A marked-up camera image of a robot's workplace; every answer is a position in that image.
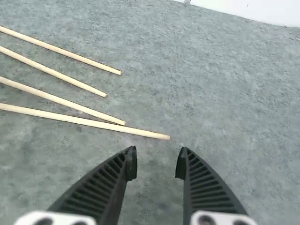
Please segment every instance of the carpet floor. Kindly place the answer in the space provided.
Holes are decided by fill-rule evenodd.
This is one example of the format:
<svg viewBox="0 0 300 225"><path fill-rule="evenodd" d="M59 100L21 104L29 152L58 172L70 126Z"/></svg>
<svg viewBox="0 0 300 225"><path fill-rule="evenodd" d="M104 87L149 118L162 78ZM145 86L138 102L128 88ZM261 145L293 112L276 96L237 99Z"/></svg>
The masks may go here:
<svg viewBox="0 0 300 225"><path fill-rule="evenodd" d="M0 111L0 220L44 210L88 170L137 147L119 225L181 225L187 146L261 225L300 221L300 30L169 0L2 0L0 25L123 71L113 75L0 33L0 45L96 87L81 90L0 53L0 73L171 136L144 138ZM0 102L95 119L0 85Z"/></svg>

